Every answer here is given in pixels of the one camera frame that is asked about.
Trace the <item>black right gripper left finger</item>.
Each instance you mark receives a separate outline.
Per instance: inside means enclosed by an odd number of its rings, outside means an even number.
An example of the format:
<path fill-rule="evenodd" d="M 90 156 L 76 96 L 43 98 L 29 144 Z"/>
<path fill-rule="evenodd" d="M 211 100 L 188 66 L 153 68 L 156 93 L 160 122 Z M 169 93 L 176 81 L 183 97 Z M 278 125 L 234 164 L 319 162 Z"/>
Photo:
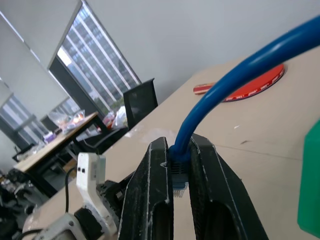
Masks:
<path fill-rule="evenodd" d="M 174 201 L 171 161 L 165 137 L 152 141 L 125 191 L 117 238 L 171 240 Z"/>

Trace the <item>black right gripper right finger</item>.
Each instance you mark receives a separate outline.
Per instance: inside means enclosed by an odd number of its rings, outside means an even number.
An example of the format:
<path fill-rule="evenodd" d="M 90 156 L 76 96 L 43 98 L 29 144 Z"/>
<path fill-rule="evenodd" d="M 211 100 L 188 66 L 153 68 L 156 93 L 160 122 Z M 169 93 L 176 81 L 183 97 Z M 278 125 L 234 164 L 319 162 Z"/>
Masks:
<path fill-rule="evenodd" d="M 189 195 L 198 240 L 266 240 L 242 180 L 205 137 L 189 142 Z"/>

